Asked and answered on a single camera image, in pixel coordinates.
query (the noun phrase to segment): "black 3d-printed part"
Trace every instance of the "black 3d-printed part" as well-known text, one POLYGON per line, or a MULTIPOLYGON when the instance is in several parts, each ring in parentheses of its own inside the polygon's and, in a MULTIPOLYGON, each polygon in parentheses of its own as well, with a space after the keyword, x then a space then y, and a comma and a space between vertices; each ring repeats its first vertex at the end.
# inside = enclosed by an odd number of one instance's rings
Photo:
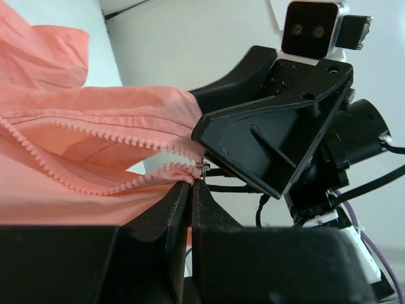
POLYGON ((0 226, 0 303, 178 303, 189 188, 179 182, 124 227, 0 226))
POLYGON ((253 46, 239 64, 222 79, 191 91, 203 114, 253 100, 277 59, 277 51, 253 46))
POLYGON ((331 131, 338 135, 351 165, 383 153, 379 137, 390 135, 384 118, 365 99, 350 104, 346 111, 338 112, 331 131))
POLYGON ((368 16, 347 15, 343 17, 336 46, 344 49, 361 49, 361 43, 370 32, 368 16))
POLYGON ((285 54, 319 60, 327 56, 339 23, 336 1, 291 1, 281 48, 285 54))
POLYGON ((205 114, 192 139, 208 158, 243 181, 277 199, 299 178, 328 130, 352 84, 350 64, 320 60, 308 68, 280 60, 257 95, 267 97, 205 114), (302 68, 294 85, 280 67, 302 68), (279 84, 268 84, 280 79, 279 84), (263 86, 275 95, 265 92, 263 86))
POLYGON ((193 226, 242 227, 214 200, 203 180, 196 180, 192 188, 192 223, 193 226))
POLYGON ((197 303, 377 302, 354 248, 337 229, 198 230, 197 303))

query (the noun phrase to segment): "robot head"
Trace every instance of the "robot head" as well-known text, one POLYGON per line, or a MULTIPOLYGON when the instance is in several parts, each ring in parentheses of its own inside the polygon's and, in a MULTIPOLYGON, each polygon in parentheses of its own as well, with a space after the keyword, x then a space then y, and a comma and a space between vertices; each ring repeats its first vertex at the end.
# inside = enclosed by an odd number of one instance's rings
POLYGON ((348 11, 345 2, 292 1, 287 8, 282 51, 315 60, 327 57, 348 11))

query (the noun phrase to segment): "screw hole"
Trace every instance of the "screw hole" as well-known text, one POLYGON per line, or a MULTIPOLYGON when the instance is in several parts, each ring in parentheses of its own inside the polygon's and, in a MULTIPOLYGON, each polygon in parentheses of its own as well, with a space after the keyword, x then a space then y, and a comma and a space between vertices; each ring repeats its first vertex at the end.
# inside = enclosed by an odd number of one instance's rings
POLYGON ((285 91, 286 91, 286 89, 285 89, 284 87, 281 87, 281 88, 279 88, 279 89, 277 90, 277 94, 278 94, 278 95, 281 95, 281 94, 283 94, 285 91))
POLYGON ((312 93, 302 93, 301 98, 306 100, 315 100, 315 95, 312 93))
POLYGON ((291 80, 291 79, 285 79, 285 80, 282 82, 282 84, 285 85, 285 86, 291 86, 292 80, 291 80))
POLYGON ((327 68, 327 71, 329 74, 336 74, 339 72, 339 68, 335 65, 332 65, 330 67, 327 68))

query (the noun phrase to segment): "white surface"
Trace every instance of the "white surface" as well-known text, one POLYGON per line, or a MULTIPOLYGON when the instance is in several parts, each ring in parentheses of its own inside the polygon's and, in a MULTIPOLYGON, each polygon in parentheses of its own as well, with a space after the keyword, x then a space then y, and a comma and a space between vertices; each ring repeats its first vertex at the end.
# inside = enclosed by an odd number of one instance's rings
MULTIPOLYGON (((86 86, 121 86, 98 0, 6 0, 31 25, 51 24, 85 30, 90 35, 89 74, 86 86)), ((143 163, 130 169, 145 173, 143 163)))
POLYGON ((124 10, 130 6, 143 2, 143 0, 99 0, 104 15, 124 10))
POLYGON ((360 260, 360 266, 363 269, 366 280, 369 284, 374 284, 381 281, 381 271, 378 265, 375 263, 373 257, 368 251, 366 245, 362 241, 360 234, 355 230, 353 226, 346 227, 340 230, 341 233, 353 244, 356 250, 357 256, 360 260))
MULTIPOLYGON (((354 65, 356 98, 369 99, 386 119, 395 144, 405 146, 405 1, 351 0, 351 13, 374 15, 362 51, 348 51, 354 65)), ((126 85, 168 85, 193 89, 229 72, 255 44, 279 48, 281 33, 269 0, 153 0, 108 23, 118 68, 126 85)), ((146 161, 147 169, 170 159, 146 161)), ((352 186, 404 163, 388 153, 354 166, 352 186)), ((211 184, 240 184, 212 178, 211 184)), ((405 281, 404 178, 352 201, 366 233, 405 281)), ((259 196, 215 194, 241 224, 254 225, 259 196)), ((283 200, 270 201, 264 223, 290 225, 283 200)))
MULTIPOLYGON (((185 252, 187 252, 190 248, 190 246, 187 246, 185 252)), ((184 277, 192 277, 192 252, 185 257, 184 277)))
POLYGON ((339 215, 337 214, 337 210, 334 210, 330 213, 326 213, 324 215, 321 215, 319 217, 312 218, 311 220, 307 220, 303 227, 305 228, 312 228, 316 226, 320 226, 326 223, 329 223, 333 220, 337 220, 339 218, 339 215))
POLYGON ((284 29, 285 13, 291 0, 269 0, 279 30, 284 29))

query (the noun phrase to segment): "zipper pull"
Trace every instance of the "zipper pull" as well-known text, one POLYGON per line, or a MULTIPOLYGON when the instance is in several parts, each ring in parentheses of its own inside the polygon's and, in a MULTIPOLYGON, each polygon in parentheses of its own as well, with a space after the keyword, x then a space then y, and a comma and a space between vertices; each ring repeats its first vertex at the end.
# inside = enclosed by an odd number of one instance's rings
POLYGON ((203 181, 205 179, 206 172, 211 170, 211 165, 206 161, 202 161, 201 163, 196 163, 196 167, 201 169, 200 180, 203 181))

